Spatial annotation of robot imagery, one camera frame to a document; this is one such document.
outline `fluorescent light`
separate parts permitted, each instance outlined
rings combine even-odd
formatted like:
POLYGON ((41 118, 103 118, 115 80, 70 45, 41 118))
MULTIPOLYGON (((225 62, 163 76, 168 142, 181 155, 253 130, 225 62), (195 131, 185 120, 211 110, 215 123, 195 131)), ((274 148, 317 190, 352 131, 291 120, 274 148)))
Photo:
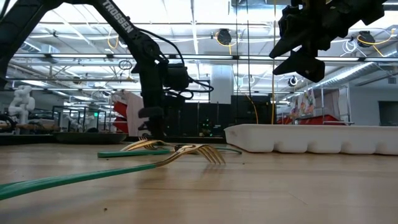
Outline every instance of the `fluorescent light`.
MULTIPOLYGON (((73 105, 86 105, 86 104, 90 104, 91 102, 71 102, 71 103, 73 103, 73 105)), ((95 104, 98 104, 98 105, 109 105, 109 103, 107 103, 107 102, 96 102, 95 104)))
POLYGON ((111 52, 112 54, 114 54, 113 50, 111 49, 104 49, 105 51, 111 52))
POLYGON ((377 57, 377 58, 366 58, 366 62, 398 62, 398 58, 382 58, 382 57, 377 57))
POLYGON ((86 101, 93 100, 92 98, 86 97, 86 96, 73 96, 73 97, 78 99, 78 100, 86 100, 86 101))
POLYGON ((316 57, 316 59, 321 61, 329 62, 355 62, 358 61, 357 57, 316 57))
POLYGON ((52 54, 54 58, 107 58, 105 54, 52 54))
POLYGON ((79 89, 67 89, 67 88, 49 88, 48 90, 52 91, 78 91, 79 89))
MULTIPOLYGON (((286 56, 280 56, 276 57, 275 60, 286 60, 288 57, 286 56)), ((240 60, 249 60, 249 56, 239 56, 240 60)), ((273 58, 270 58, 268 56, 250 56, 250 60, 265 60, 265 61, 272 61, 274 60, 273 58)))
POLYGON ((22 58, 44 58, 44 54, 14 54, 13 57, 22 57, 22 58))
POLYGON ((226 56, 226 55, 183 55, 182 56, 184 59, 232 59, 231 56, 226 56))
POLYGON ((62 93, 62 92, 60 92, 60 91, 54 91, 56 94, 58 94, 58 95, 61 95, 61 96, 69 96, 68 94, 66 94, 66 93, 62 93))
POLYGON ((24 83, 27 83, 27 84, 31 84, 31 85, 35 85, 35 86, 47 86, 47 84, 45 84, 44 82, 40 82, 40 81, 23 80, 21 82, 24 82, 24 83))
POLYGON ((42 90, 44 90, 44 88, 32 88, 32 91, 33 90, 35 90, 35 91, 42 91, 42 90))
POLYGON ((114 58, 133 58, 131 54, 117 54, 117 55, 113 55, 114 58))

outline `black cable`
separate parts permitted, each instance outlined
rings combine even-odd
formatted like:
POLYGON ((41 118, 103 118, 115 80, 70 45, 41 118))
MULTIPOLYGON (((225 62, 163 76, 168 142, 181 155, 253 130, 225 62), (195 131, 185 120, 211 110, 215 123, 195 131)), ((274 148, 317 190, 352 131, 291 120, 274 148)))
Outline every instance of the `black cable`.
POLYGON ((147 33, 147 34, 153 35, 154 37, 159 38, 160 40, 163 40, 164 42, 166 42, 166 43, 170 44, 171 46, 173 46, 173 47, 175 48, 175 50, 178 52, 178 55, 179 55, 180 58, 181 58, 182 64, 185 65, 184 58, 182 57, 182 54, 181 54, 180 49, 178 49, 178 47, 177 47, 173 42, 171 42, 171 41, 167 40, 166 38, 161 37, 161 36, 159 36, 159 35, 157 35, 157 34, 154 34, 154 33, 151 32, 151 31, 148 31, 148 30, 145 30, 145 29, 141 29, 141 28, 138 28, 138 27, 137 27, 137 29, 138 29, 139 31, 141 31, 141 32, 145 32, 145 33, 147 33))
POLYGON ((249 97, 251 99, 251 85, 250 85, 250 79, 251 79, 251 74, 250 74, 250 31, 249 31, 249 5, 248 1, 246 1, 246 13, 248 15, 248 77, 249 77, 249 97))
POLYGON ((17 128, 17 123, 6 114, 0 114, 0 121, 5 121, 6 123, 9 123, 9 126, 7 128, 0 129, 0 133, 9 133, 17 128))
POLYGON ((210 92, 212 92, 212 91, 214 90, 214 87, 212 87, 211 85, 204 84, 204 83, 202 83, 200 80, 194 80, 192 77, 189 77, 189 79, 190 79, 192 82, 194 82, 194 83, 196 83, 196 84, 199 84, 200 86, 209 88, 208 90, 191 90, 191 91, 193 91, 194 93, 210 93, 210 92))
MULTIPOLYGON (((236 56, 239 55, 239 34, 238 34, 238 7, 235 7, 235 24, 236 24, 236 56)), ((235 124, 237 123, 237 117, 238 117, 238 111, 239 111, 239 57, 236 57, 236 114, 235 114, 235 124)))

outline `ceiling light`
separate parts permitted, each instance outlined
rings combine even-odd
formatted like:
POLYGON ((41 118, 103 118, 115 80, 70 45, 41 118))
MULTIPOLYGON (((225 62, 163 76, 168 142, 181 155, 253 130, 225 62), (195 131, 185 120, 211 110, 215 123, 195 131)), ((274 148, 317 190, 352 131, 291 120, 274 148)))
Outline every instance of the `ceiling light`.
POLYGON ((44 58, 44 54, 14 54, 13 57, 22 57, 22 58, 44 58))
POLYGON ((54 58, 106 58, 105 54, 52 54, 54 58))
POLYGON ((316 59, 324 62, 356 62, 357 57, 316 57, 316 59))
POLYGON ((61 95, 61 96, 69 96, 68 94, 62 93, 62 92, 60 92, 60 91, 54 91, 54 93, 56 93, 56 94, 58 94, 58 95, 61 95))
POLYGON ((86 97, 86 96, 73 96, 73 97, 78 99, 78 100, 86 100, 86 101, 93 100, 92 98, 86 97))
POLYGON ((385 58, 385 57, 376 57, 376 58, 365 58, 366 62, 398 62, 398 58, 385 58))
POLYGON ((182 57, 184 59, 201 59, 201 60, 232 59, 232 56, 227 56, 227 55, 183 55, 182 57))
POLYGON ((112 54, 114 54, 113 50, 111 50, 111 49, 104 49, 104 50, 107 51, 107 52, 111 52, 112 54))
POLYGON ((47 84, 45 84, 44 82, 40 82, 40 81, 23 80, 21 82, 24 82, 24 83, 27 83, 27 84, 31 84, 31 85, 35 85, 35 86, 47 86, 47 84))
POLYGON ((79 89, 68 89, 68 88, 49 88, 52 91, 78 91, 79 89))
MULTIPOLYGON (((270 58, 268 56, 239 56, 240 60, 265 60, 265 61, 272 61, 274 60, 273 58, 270 58)), ((286 60, 288 57, 286 56, 280 56, 276 57, 275 60, 286 60)))
POLYGON ((124 54, 124 55, 113 55, 114 58, 133 58, 132 55, 124 54))

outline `poster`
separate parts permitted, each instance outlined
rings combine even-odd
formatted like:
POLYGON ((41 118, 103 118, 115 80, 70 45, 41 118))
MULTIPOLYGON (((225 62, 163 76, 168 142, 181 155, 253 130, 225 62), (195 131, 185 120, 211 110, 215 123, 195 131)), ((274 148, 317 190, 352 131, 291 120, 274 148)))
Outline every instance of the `poster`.
POLYGON ((291 117, 298 118, 299 116, 313 115, 315 109, 315 96, 313 90, 310 89, 304 94, 294 98, 293 108, 290 112, 291 117))

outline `white pillar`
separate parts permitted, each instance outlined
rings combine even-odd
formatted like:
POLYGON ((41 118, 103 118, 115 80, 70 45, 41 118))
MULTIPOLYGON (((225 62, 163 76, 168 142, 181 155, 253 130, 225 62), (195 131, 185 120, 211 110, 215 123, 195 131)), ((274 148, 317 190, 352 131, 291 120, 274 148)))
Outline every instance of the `white pillar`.
POLYGON ((231 95, 234 91, 233 79, 232 66, 213 66, 210 85, 214 90, 210 93, 210 103, 231 104, 231 95))

